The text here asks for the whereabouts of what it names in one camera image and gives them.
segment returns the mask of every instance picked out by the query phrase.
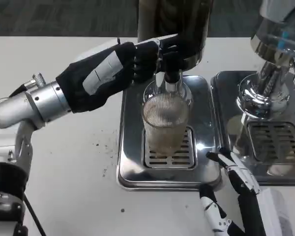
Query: white tape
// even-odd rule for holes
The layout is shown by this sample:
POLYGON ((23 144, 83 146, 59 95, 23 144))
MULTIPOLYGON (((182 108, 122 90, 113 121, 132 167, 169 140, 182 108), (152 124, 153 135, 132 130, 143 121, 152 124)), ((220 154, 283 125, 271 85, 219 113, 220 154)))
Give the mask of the white tape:
POLYGON ((109 81, 123 69, 123 66, 115 51, 110 53, 83 81, 84 90, 93 95, 98 88, 109 81))

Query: black cable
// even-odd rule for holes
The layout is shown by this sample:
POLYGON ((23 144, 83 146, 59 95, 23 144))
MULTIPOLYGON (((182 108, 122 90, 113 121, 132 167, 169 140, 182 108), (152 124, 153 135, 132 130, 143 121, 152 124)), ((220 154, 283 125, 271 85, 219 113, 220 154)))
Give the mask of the black cable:
POLYGON ((25 202, 25 205, 27 206, 31 216, 33 217, 33 220, 34 220, 34 222, 36 224, 36 227, 38 228, 38 231, 40 232, 41 236, 46 236, 45 231, 43 230, 43 227, 41 226, 41 224, 40 224, 40 222, 39 222, 33 208, 31 207, 30 202, 29 202, 26 194, 24 194, 24 202, 25 202))
POLYGON ((14 97, 15 95, 18 95, 19 93, 22 93, 26 90, 28 89, 25 87, 25 85, 21 85, 16 90, 14 90, 14 92, 11 93, 9 97, 14 97))

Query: robotic hand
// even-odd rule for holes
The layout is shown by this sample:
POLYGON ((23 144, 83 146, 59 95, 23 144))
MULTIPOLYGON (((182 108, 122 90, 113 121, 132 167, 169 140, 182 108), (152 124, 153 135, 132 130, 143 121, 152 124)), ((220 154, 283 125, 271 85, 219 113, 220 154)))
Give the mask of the robotic hand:
POLYGON ((206 218, 216 236, 293 236, 284 199, 273 189, 260 189, 258 182, 234 152, 220 148, 219 153, 208 152, 207 158, 226 169, 238 203, 245 232, 243 232, 217 203, 213 188, 202 185, 200 199, 206 218))
POLYGON ((183 69, 184 58, 196 54, 197 47, 179 35, 136 45, 117 39, 80 55, 56 81, 46 84, 38 74, 0 99, 0 235, 27 235, 22 225, 23 201, 28 203, 24 191, 35 130, 71 111, 93 111, 109 96, 145 82, 158 71, 183 69))

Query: drip tray grate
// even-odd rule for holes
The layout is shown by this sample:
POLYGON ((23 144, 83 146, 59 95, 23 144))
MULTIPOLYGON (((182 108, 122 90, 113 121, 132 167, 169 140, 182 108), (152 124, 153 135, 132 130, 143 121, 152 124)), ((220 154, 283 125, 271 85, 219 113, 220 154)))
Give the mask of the drip tray grate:
POLYGON ((163 156, 150 150, 146 138, 144 145, 145 164, 150 168, 188 169, 195 165, 192 131, 189 127, 186 128, 180 150, 176 151, 173 156, 163 156))
POLYGON ((263 163, 295 163, 295 126, 289 122, 248 123, 255 158, 263 163))

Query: gray carpet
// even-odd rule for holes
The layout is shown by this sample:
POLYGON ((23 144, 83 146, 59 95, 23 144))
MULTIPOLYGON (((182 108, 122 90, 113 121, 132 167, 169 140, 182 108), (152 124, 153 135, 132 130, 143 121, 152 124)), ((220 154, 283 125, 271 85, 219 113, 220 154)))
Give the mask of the gray carpet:
MULTIPOLYGON (((215 0, 209 37, 248 37, 262 0, 215 0)), ((136 0, 0 0, 0 36, 137 35, 136 0)))

